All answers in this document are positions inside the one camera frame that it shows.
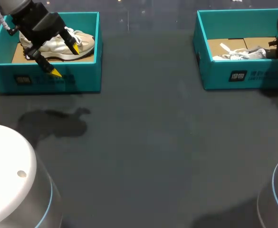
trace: cardboard insert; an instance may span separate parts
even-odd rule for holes
[[[79,59],[79,60],[73,60],[73,61],[66,61],[66,62],[93,62],[95,59],[95,55],[92,54],[91,56]],[[49,59],[48,60],[50,63],[51,62],[63,62],[58,59]],[[23,47],[20,45],[20,43],[17,44],[14,57],[12,60],[12,63],[33,63],[35,62],[34,60],[27,60],[24,56],[24,50]]]
[[[226,50],[224,50],[220,43],[225,44],[229,49],[253,49],[258,46],[264,49],[275,49],[276,47],[269,47],[268,43],[270,41],[275,40],[275,37],[256,37],[256,38],[240,38],[240,39],[209,39],[209,47],[211,49],[212,57],[218,55],[226,55],[228,54]]]

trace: black label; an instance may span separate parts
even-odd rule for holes
[[[196,59],[197,59],[197,63],[198,63],[198,66],[200,66],[200,52],[197,52],[196,54]]]
[[[29,75],[14,75],[14,79],[18,85],[30,85],[32,81]]]
[[[234,70],[230,74],[229,82],[243,82],[247,75],[247,70]]]

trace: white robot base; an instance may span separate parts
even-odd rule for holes
[[[30,143],[0,126],[0,228],[60,228],[61,197]]]

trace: printed logo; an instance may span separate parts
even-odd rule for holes
[[[229,82],[243,82],[247,75],[247,70],[234,70],[230,74]]]
[[[18,85],[30,85],[32,81],[28,75],[15,75],[15,81]]]

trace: shoe sole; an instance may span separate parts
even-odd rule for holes
[[[79,59],[83,59],[85,57],[91,56],[95,52],[95,47],[92,47],[91,49],[80,53],[79,55],[65,55],[65,54],[60,54],[60,53],[55,53],[55,52],[42,52],[42,56],[45,57],[45,59],[50,60],[50,59],[57,59],[61,61],[75,61]]]

